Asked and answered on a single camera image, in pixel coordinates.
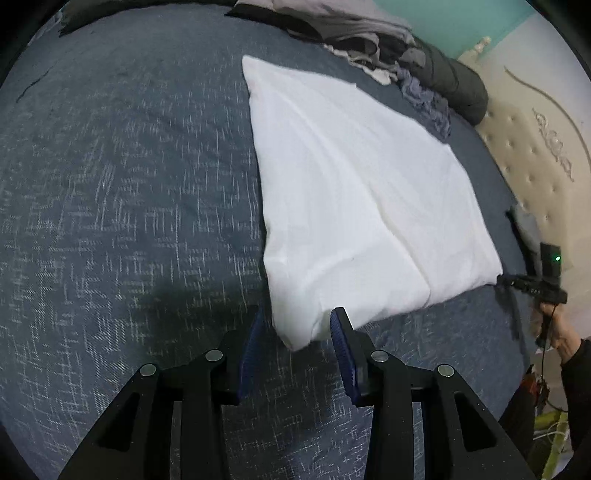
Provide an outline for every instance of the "human hand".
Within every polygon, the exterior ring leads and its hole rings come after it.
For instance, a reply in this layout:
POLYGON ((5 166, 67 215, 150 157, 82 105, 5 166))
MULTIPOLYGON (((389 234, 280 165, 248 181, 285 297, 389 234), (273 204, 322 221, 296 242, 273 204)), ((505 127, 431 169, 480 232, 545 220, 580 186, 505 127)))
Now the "human hand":
POLYGON ((535 336, 540 334, 543 314, 552 316, 552 322, 548 330, 550 345, 556 348, 562 363, 566 363, 581 346, 581 337, 568 321, 564 313, 564 305, 561 304, 555 307, 548 303, 541 303, 539 309, 534 309, 532 328, 535 336))

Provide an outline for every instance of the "black cable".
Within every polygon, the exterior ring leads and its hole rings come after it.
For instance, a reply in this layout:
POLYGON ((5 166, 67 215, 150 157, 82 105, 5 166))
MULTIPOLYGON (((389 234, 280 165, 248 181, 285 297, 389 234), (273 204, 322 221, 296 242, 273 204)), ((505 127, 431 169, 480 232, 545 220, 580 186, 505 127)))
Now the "black cable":
MULTIPOLYGON (((544 350, 542 351, 542 367, 541 367, 541 372, 540 372, 540 377, 542 379, 543 383, 546 383, 546 380, 544 378, 544 358, 546 356, 546 348, 548 347, 548 340, 550 340, 550 337, 552 336, 552 328, 554 327, 554 312, 556 311, 556 308, 558 307, 558 305, 554 305, 554 309, 552 310, 552 315, 550 316, 550 325, 548 326, 548 335, 546 337, 546 342, 544 343, 544 350)), ((546 399, 546 403, 548 405, 550 405, 550 407, 552 407, 553 409, 562 412, 562 413, 568 413, 568 410, 563 410, 562 408, 556 407, 554 405, 552 405, 552 403, 550 403, 550 400, 546 399)))
POLYGON ((546 356, 546 348, 548 347, 548 340, 550 340, 550 336, 552 335, 552 327, 554 326, 554 312, 556 311, 556 308, 558 307, 558 305, 554 305, 554 309, 552 310, 552 315, 550 315, 550 325, 548 325, 548 333, 546 334, 546 339, 544 342, 544 350, 542 351, 542 368, 541 368, 541 372, 540 372, 540 377, 542 378, 543 381, 545 381, 544 379, 544 358, 546 356))
POLYGON ((552 402, 550 400, 546 400, 546 403, 548 405, 550 405, 551 408, 559 411, 560 413, 568 413, 569 412, 568 410, 565 410, 563 408, 557 407, 556 405, 552 404, 552 402))

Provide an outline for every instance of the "cream headboard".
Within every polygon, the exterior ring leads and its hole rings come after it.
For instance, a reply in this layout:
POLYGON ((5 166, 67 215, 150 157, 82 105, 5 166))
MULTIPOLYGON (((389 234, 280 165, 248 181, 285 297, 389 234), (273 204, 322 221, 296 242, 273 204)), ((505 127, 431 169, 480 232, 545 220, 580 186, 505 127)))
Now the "cream headboard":
POLYGON ((489 93, 476 127, 543 240, 560 245, 567 310, 585 316, 591 335, 591 157, 576 124, 550 95, 504 66, 478 61, 485 38, 459 60, 478 72, 489 93))

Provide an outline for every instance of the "white cloth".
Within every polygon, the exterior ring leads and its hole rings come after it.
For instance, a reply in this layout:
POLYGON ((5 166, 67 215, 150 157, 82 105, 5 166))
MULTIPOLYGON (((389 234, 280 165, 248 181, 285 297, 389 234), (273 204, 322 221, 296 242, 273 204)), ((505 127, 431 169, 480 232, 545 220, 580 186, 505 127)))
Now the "white cloth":
POLYGON ((495 283, 501 262, 448 145, 353 84, 245 56, 273 324, 298 350, 495 283))
POLYGON ((365 53, 353 52, 353 54, 351 54, 348 51, 337 50, 332 45, 327 45, 326 43, 324 43, 322 46, 324 48, 326 48, 326 50, 331 52, 333 55, 340 57, 341 59, 347 60, 349 65, 363 70, 365 73, 367 73, 371 78, 373 78, 380 85, 384 85, 384 86, 390 85, 392 83, 392 80, 394 80, 395 82, 398 80, 398 78, 396 77, 396 74, 394 72, 389 72, 388 70, 384 70, 384 69, 373 69, 372 70, 370 68, 367 68, 362 63, 357 63, 358 60, 371 61, 369 56, 366 55, 365 53))

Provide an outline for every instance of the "teal wall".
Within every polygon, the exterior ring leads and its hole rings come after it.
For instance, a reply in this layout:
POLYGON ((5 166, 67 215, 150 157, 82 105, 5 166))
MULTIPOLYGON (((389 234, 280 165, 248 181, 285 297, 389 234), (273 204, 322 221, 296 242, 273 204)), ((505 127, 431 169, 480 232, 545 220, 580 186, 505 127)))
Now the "teal wall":
POLYGON ((417 37, 452 58, 472 48, 482 37, 499 43, 534 13, 526 0, 375 0, 391 13, 406 18, 417 37))

